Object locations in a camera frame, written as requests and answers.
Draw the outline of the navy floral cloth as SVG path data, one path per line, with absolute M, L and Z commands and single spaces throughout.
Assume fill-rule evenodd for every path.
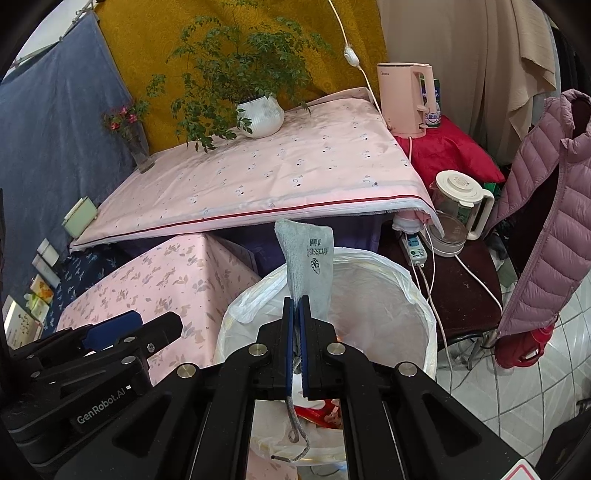
M 60 283 L 49 305 L 41 337 L 56 331 L 59 318 L 70 303 L 130 259 L 122 249 L 110 245 L 70 254 L 58 268 Z

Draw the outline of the white power strip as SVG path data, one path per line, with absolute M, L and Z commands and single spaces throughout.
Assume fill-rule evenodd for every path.
M 420 236 L 404 233 L 401 235 L 400 241 L 407 262 L 414 267 L 424 267 L 428 260 L 428 253 Z

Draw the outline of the mint green box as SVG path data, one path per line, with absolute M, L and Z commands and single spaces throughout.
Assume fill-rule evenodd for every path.
M 97 207 L 88 196 L 80 198 L 64 216 L 62 227 L 71 238 L 77 239 L 93 222 L 97 213 Z

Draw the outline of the glass kettle with white lid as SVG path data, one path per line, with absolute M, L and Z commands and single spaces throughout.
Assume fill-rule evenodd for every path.
M 459 255 L 467 241 L 483 236 L 495 197 L 475 179 L 456 170 L 439 172 L 430 190 L 443 228 L 443 234 L 430 228 L 435 252 L 443 257 Z

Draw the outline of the mauve puffer jacket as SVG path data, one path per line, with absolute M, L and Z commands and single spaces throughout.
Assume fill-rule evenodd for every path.
M 514 225 L 526 255 L 497 328 L 500 337 L 554 324 L 590 271 L 590 97 L 545 101 L 522 141 L 485 230 Z

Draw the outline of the pink floral tablecloth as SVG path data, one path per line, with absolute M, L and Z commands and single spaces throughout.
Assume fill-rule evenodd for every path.
M 169 345 L 146 362 L 150 387 L 126 402 L 111 425 L 59 471 L 62 479 L 293 479 L 293 467 L 249 450 L 259 375 L 276 353 L 215 347 L 228 306 L 259 281 L 221 241 L 174 237 L 106 275 L 71 302 L 58 328 L 98 326 L 135 312 L 152 338 L 171 328 Z

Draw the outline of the potted green plant white pot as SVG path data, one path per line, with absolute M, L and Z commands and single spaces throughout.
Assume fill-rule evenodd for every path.
M 211 1 L 181 28 L 169 60 L 183 60 L 182 92 L 170 103 L 175 133 L 196 150 L 215 149 L 252 131 L 253 116 L 242 104 L 283 98 L 307 106 L 311 86 L 308 54 L 331 54 L 321 34 L 294 19 L 263 12 L 262 1 Z

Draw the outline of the blue hanging blanket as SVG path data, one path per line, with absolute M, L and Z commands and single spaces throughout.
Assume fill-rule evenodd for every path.
M 79 199 L 100 204 L 132 173 L 127 147 L 103 125 L 130 99 L 93 13 L 2 82 L 3 294 L 28 290 L 42 240 L 67 251 L 62 221 Z

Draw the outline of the red cushion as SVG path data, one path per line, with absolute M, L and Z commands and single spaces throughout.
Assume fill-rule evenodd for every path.
M 424 184 L 429 187 L 439 172 L 455 170 L 480 183 L 502 184 L 505 177 L 488 153 L 447 116 L 421 138 L 396 136 Z

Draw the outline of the glass vase with red flowers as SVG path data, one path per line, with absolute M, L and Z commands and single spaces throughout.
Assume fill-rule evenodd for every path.
M 102 115 L 103 125 L 122 139 L 140 173 L 145 173 L 154 165 L 142 124 L 148 108 L 147 100 L 133 100 Z

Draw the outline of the light pink dotted tablecloth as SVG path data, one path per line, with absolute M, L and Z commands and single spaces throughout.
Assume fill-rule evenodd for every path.
M 178 145 L 154 159 L 101 203 L 71 250 L 281 218 L 391 213 L 394 228 L 406 233 L 441 225 L 427 187 L 363 87 L 287 111 L 272 136 L 240 135 L 209 152 Z

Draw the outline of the white gift box with flowers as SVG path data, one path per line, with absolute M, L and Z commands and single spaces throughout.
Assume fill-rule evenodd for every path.
M 7 345 L 11 349 L 17 350 L 40 338 L 43 330 L 41 323 L 10 295 L 2 307 L 2 316 Z

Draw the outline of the white trash bag bin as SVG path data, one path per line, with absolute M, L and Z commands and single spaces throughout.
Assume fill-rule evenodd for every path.
M 222 319 L 215 362 L 223 362 L 235 350 L 255 342 L 260 326 L 280 318 L 288 294 L 284 266 L 242 292 Z M 335 248 L 328 321 L 339 340 L 370 360 L 390 367 L 409 361 L 430 377 L 436 375 L 438 324 L 404 266 L 374 252 Z M 250 438 L 253 452 L 266 459 L 294 459 L 300 466 L 345 461 L 341 431 L 307 422 L 308 441 L 293 443 L 287 438 L 289 426 L 283 402 L 257 402 Z

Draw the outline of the pink electric kettle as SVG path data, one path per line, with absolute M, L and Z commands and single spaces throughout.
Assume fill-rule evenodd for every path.
M 426 117 L 437 113 L 433 67 L 424 63 L 388 62 L 377 66 L 381 109 L 396 137 L 426 135 Z

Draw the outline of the green tissue pack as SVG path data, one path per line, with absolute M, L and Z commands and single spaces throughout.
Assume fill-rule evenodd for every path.
M 34 293 L 28 293 L 24 295 L 26 308 L 30 314 L 41 324 L 46 320 L 49 312 L 49 305 L 39 296 Z

